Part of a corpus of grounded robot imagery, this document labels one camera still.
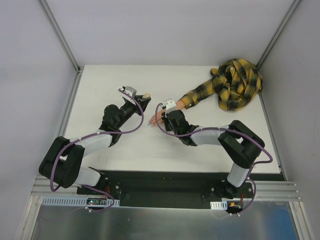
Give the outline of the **nail polish bottle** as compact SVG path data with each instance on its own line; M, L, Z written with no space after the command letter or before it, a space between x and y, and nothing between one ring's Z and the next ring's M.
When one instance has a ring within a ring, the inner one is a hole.
M150 98L150 97L151 97L151 95L150 95L148 92L146 92L146 93L142 96L143 99L147 99L147 98Z

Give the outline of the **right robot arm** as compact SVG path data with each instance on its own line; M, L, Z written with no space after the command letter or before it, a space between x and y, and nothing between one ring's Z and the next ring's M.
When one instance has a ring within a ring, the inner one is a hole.
M233 199L243 191L243 184L252 165L265 147L264 141L239 120L233 120L225 130L204 130L189 124L181 110L162 113L161 120L166 132L173 132L186 146L221 146L233 161L223 183L215 187L222 198Z

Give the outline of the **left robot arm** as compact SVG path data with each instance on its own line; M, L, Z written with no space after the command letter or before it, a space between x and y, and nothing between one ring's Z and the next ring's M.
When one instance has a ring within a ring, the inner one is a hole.
M50 190L67 189L72 185L88 186L99 195L105 191L106 183L102 173L90 167L82 167L83 158L99 150L114 146L124 134L138 130L144 121L151 97L149 94L130 97L124 94L124 104L118 107L110 104L105 107L102 122L98 130L75 140L58 136L50 146L39 166L39 173L50 180ZM139 125L129 131L121 127L134 114L141 116Z

